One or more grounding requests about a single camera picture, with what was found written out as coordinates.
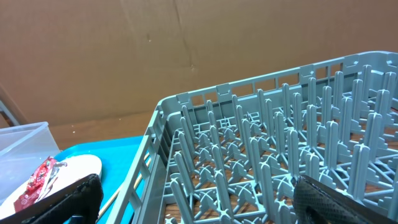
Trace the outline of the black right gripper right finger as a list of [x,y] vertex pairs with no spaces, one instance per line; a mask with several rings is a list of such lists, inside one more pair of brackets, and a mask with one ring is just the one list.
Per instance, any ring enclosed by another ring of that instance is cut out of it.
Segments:
[[296,181],[293,207],[299,224],[397,223],[307,175]]

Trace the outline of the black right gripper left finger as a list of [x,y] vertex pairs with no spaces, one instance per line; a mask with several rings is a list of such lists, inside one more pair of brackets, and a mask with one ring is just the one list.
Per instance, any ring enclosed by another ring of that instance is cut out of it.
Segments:
[[8,216],[1,223],[64,223],[72,216],[81,223],[95,224],[103,200],[101,180],[89,174],[41,201]]

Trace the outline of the white round plate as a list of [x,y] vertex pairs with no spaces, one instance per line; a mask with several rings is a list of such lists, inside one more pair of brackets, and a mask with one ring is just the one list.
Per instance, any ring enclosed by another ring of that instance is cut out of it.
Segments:
[[[63,188],[75,183],[76,181],[88,176],[89,174],[97,174],[101,177],[102,162],[97,156],[84,154],[79,156],[71,156],[60,162],[55,167],[50,180],[44,185],[39,194],[38,202],[50,195],[62,190]],[[16,213],[14,202],[25,192],[28,181],[25,181],[20,187],[15,189],[1,205],[1,219],[9,217]]]

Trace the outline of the red snack wrapper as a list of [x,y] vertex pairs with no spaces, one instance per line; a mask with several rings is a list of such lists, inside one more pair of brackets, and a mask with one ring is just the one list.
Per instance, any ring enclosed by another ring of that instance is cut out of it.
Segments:
[[15,211],[19,212],[45,198],[52,190],[60,171],[66,166],[66,162],[59,162],[48,156],[30,176],[25,191],[13,203]]

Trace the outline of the wooden chopstick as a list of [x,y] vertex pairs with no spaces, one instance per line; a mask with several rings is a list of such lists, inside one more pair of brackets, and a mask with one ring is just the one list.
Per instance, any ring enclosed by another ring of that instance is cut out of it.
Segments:
[[[144,162],[146,163],[146,166],[150,165],[151,159],[149,158],[149,153],[147,153],[144,156]],[[139,184],[142,181],[142,175],[139,174],[138,178],[136,179],[135,183],[134,183],[134,189],[137,189],[137,187],[139,186]],[[100,220],[100,218],[105,214],[105,212],[108,210],[108,208],[111,206],[111,204],[116,200],[117,196],[119,195],[119,192],[121,190],[121,185],[119,186],[119,188],[115,191],[115,193],[112,194],[112,196],[110,197],[110,199],[104,204],[104,206],[100,209],[99,214],[98,214],[98,219],[96,222],[98,222]]]

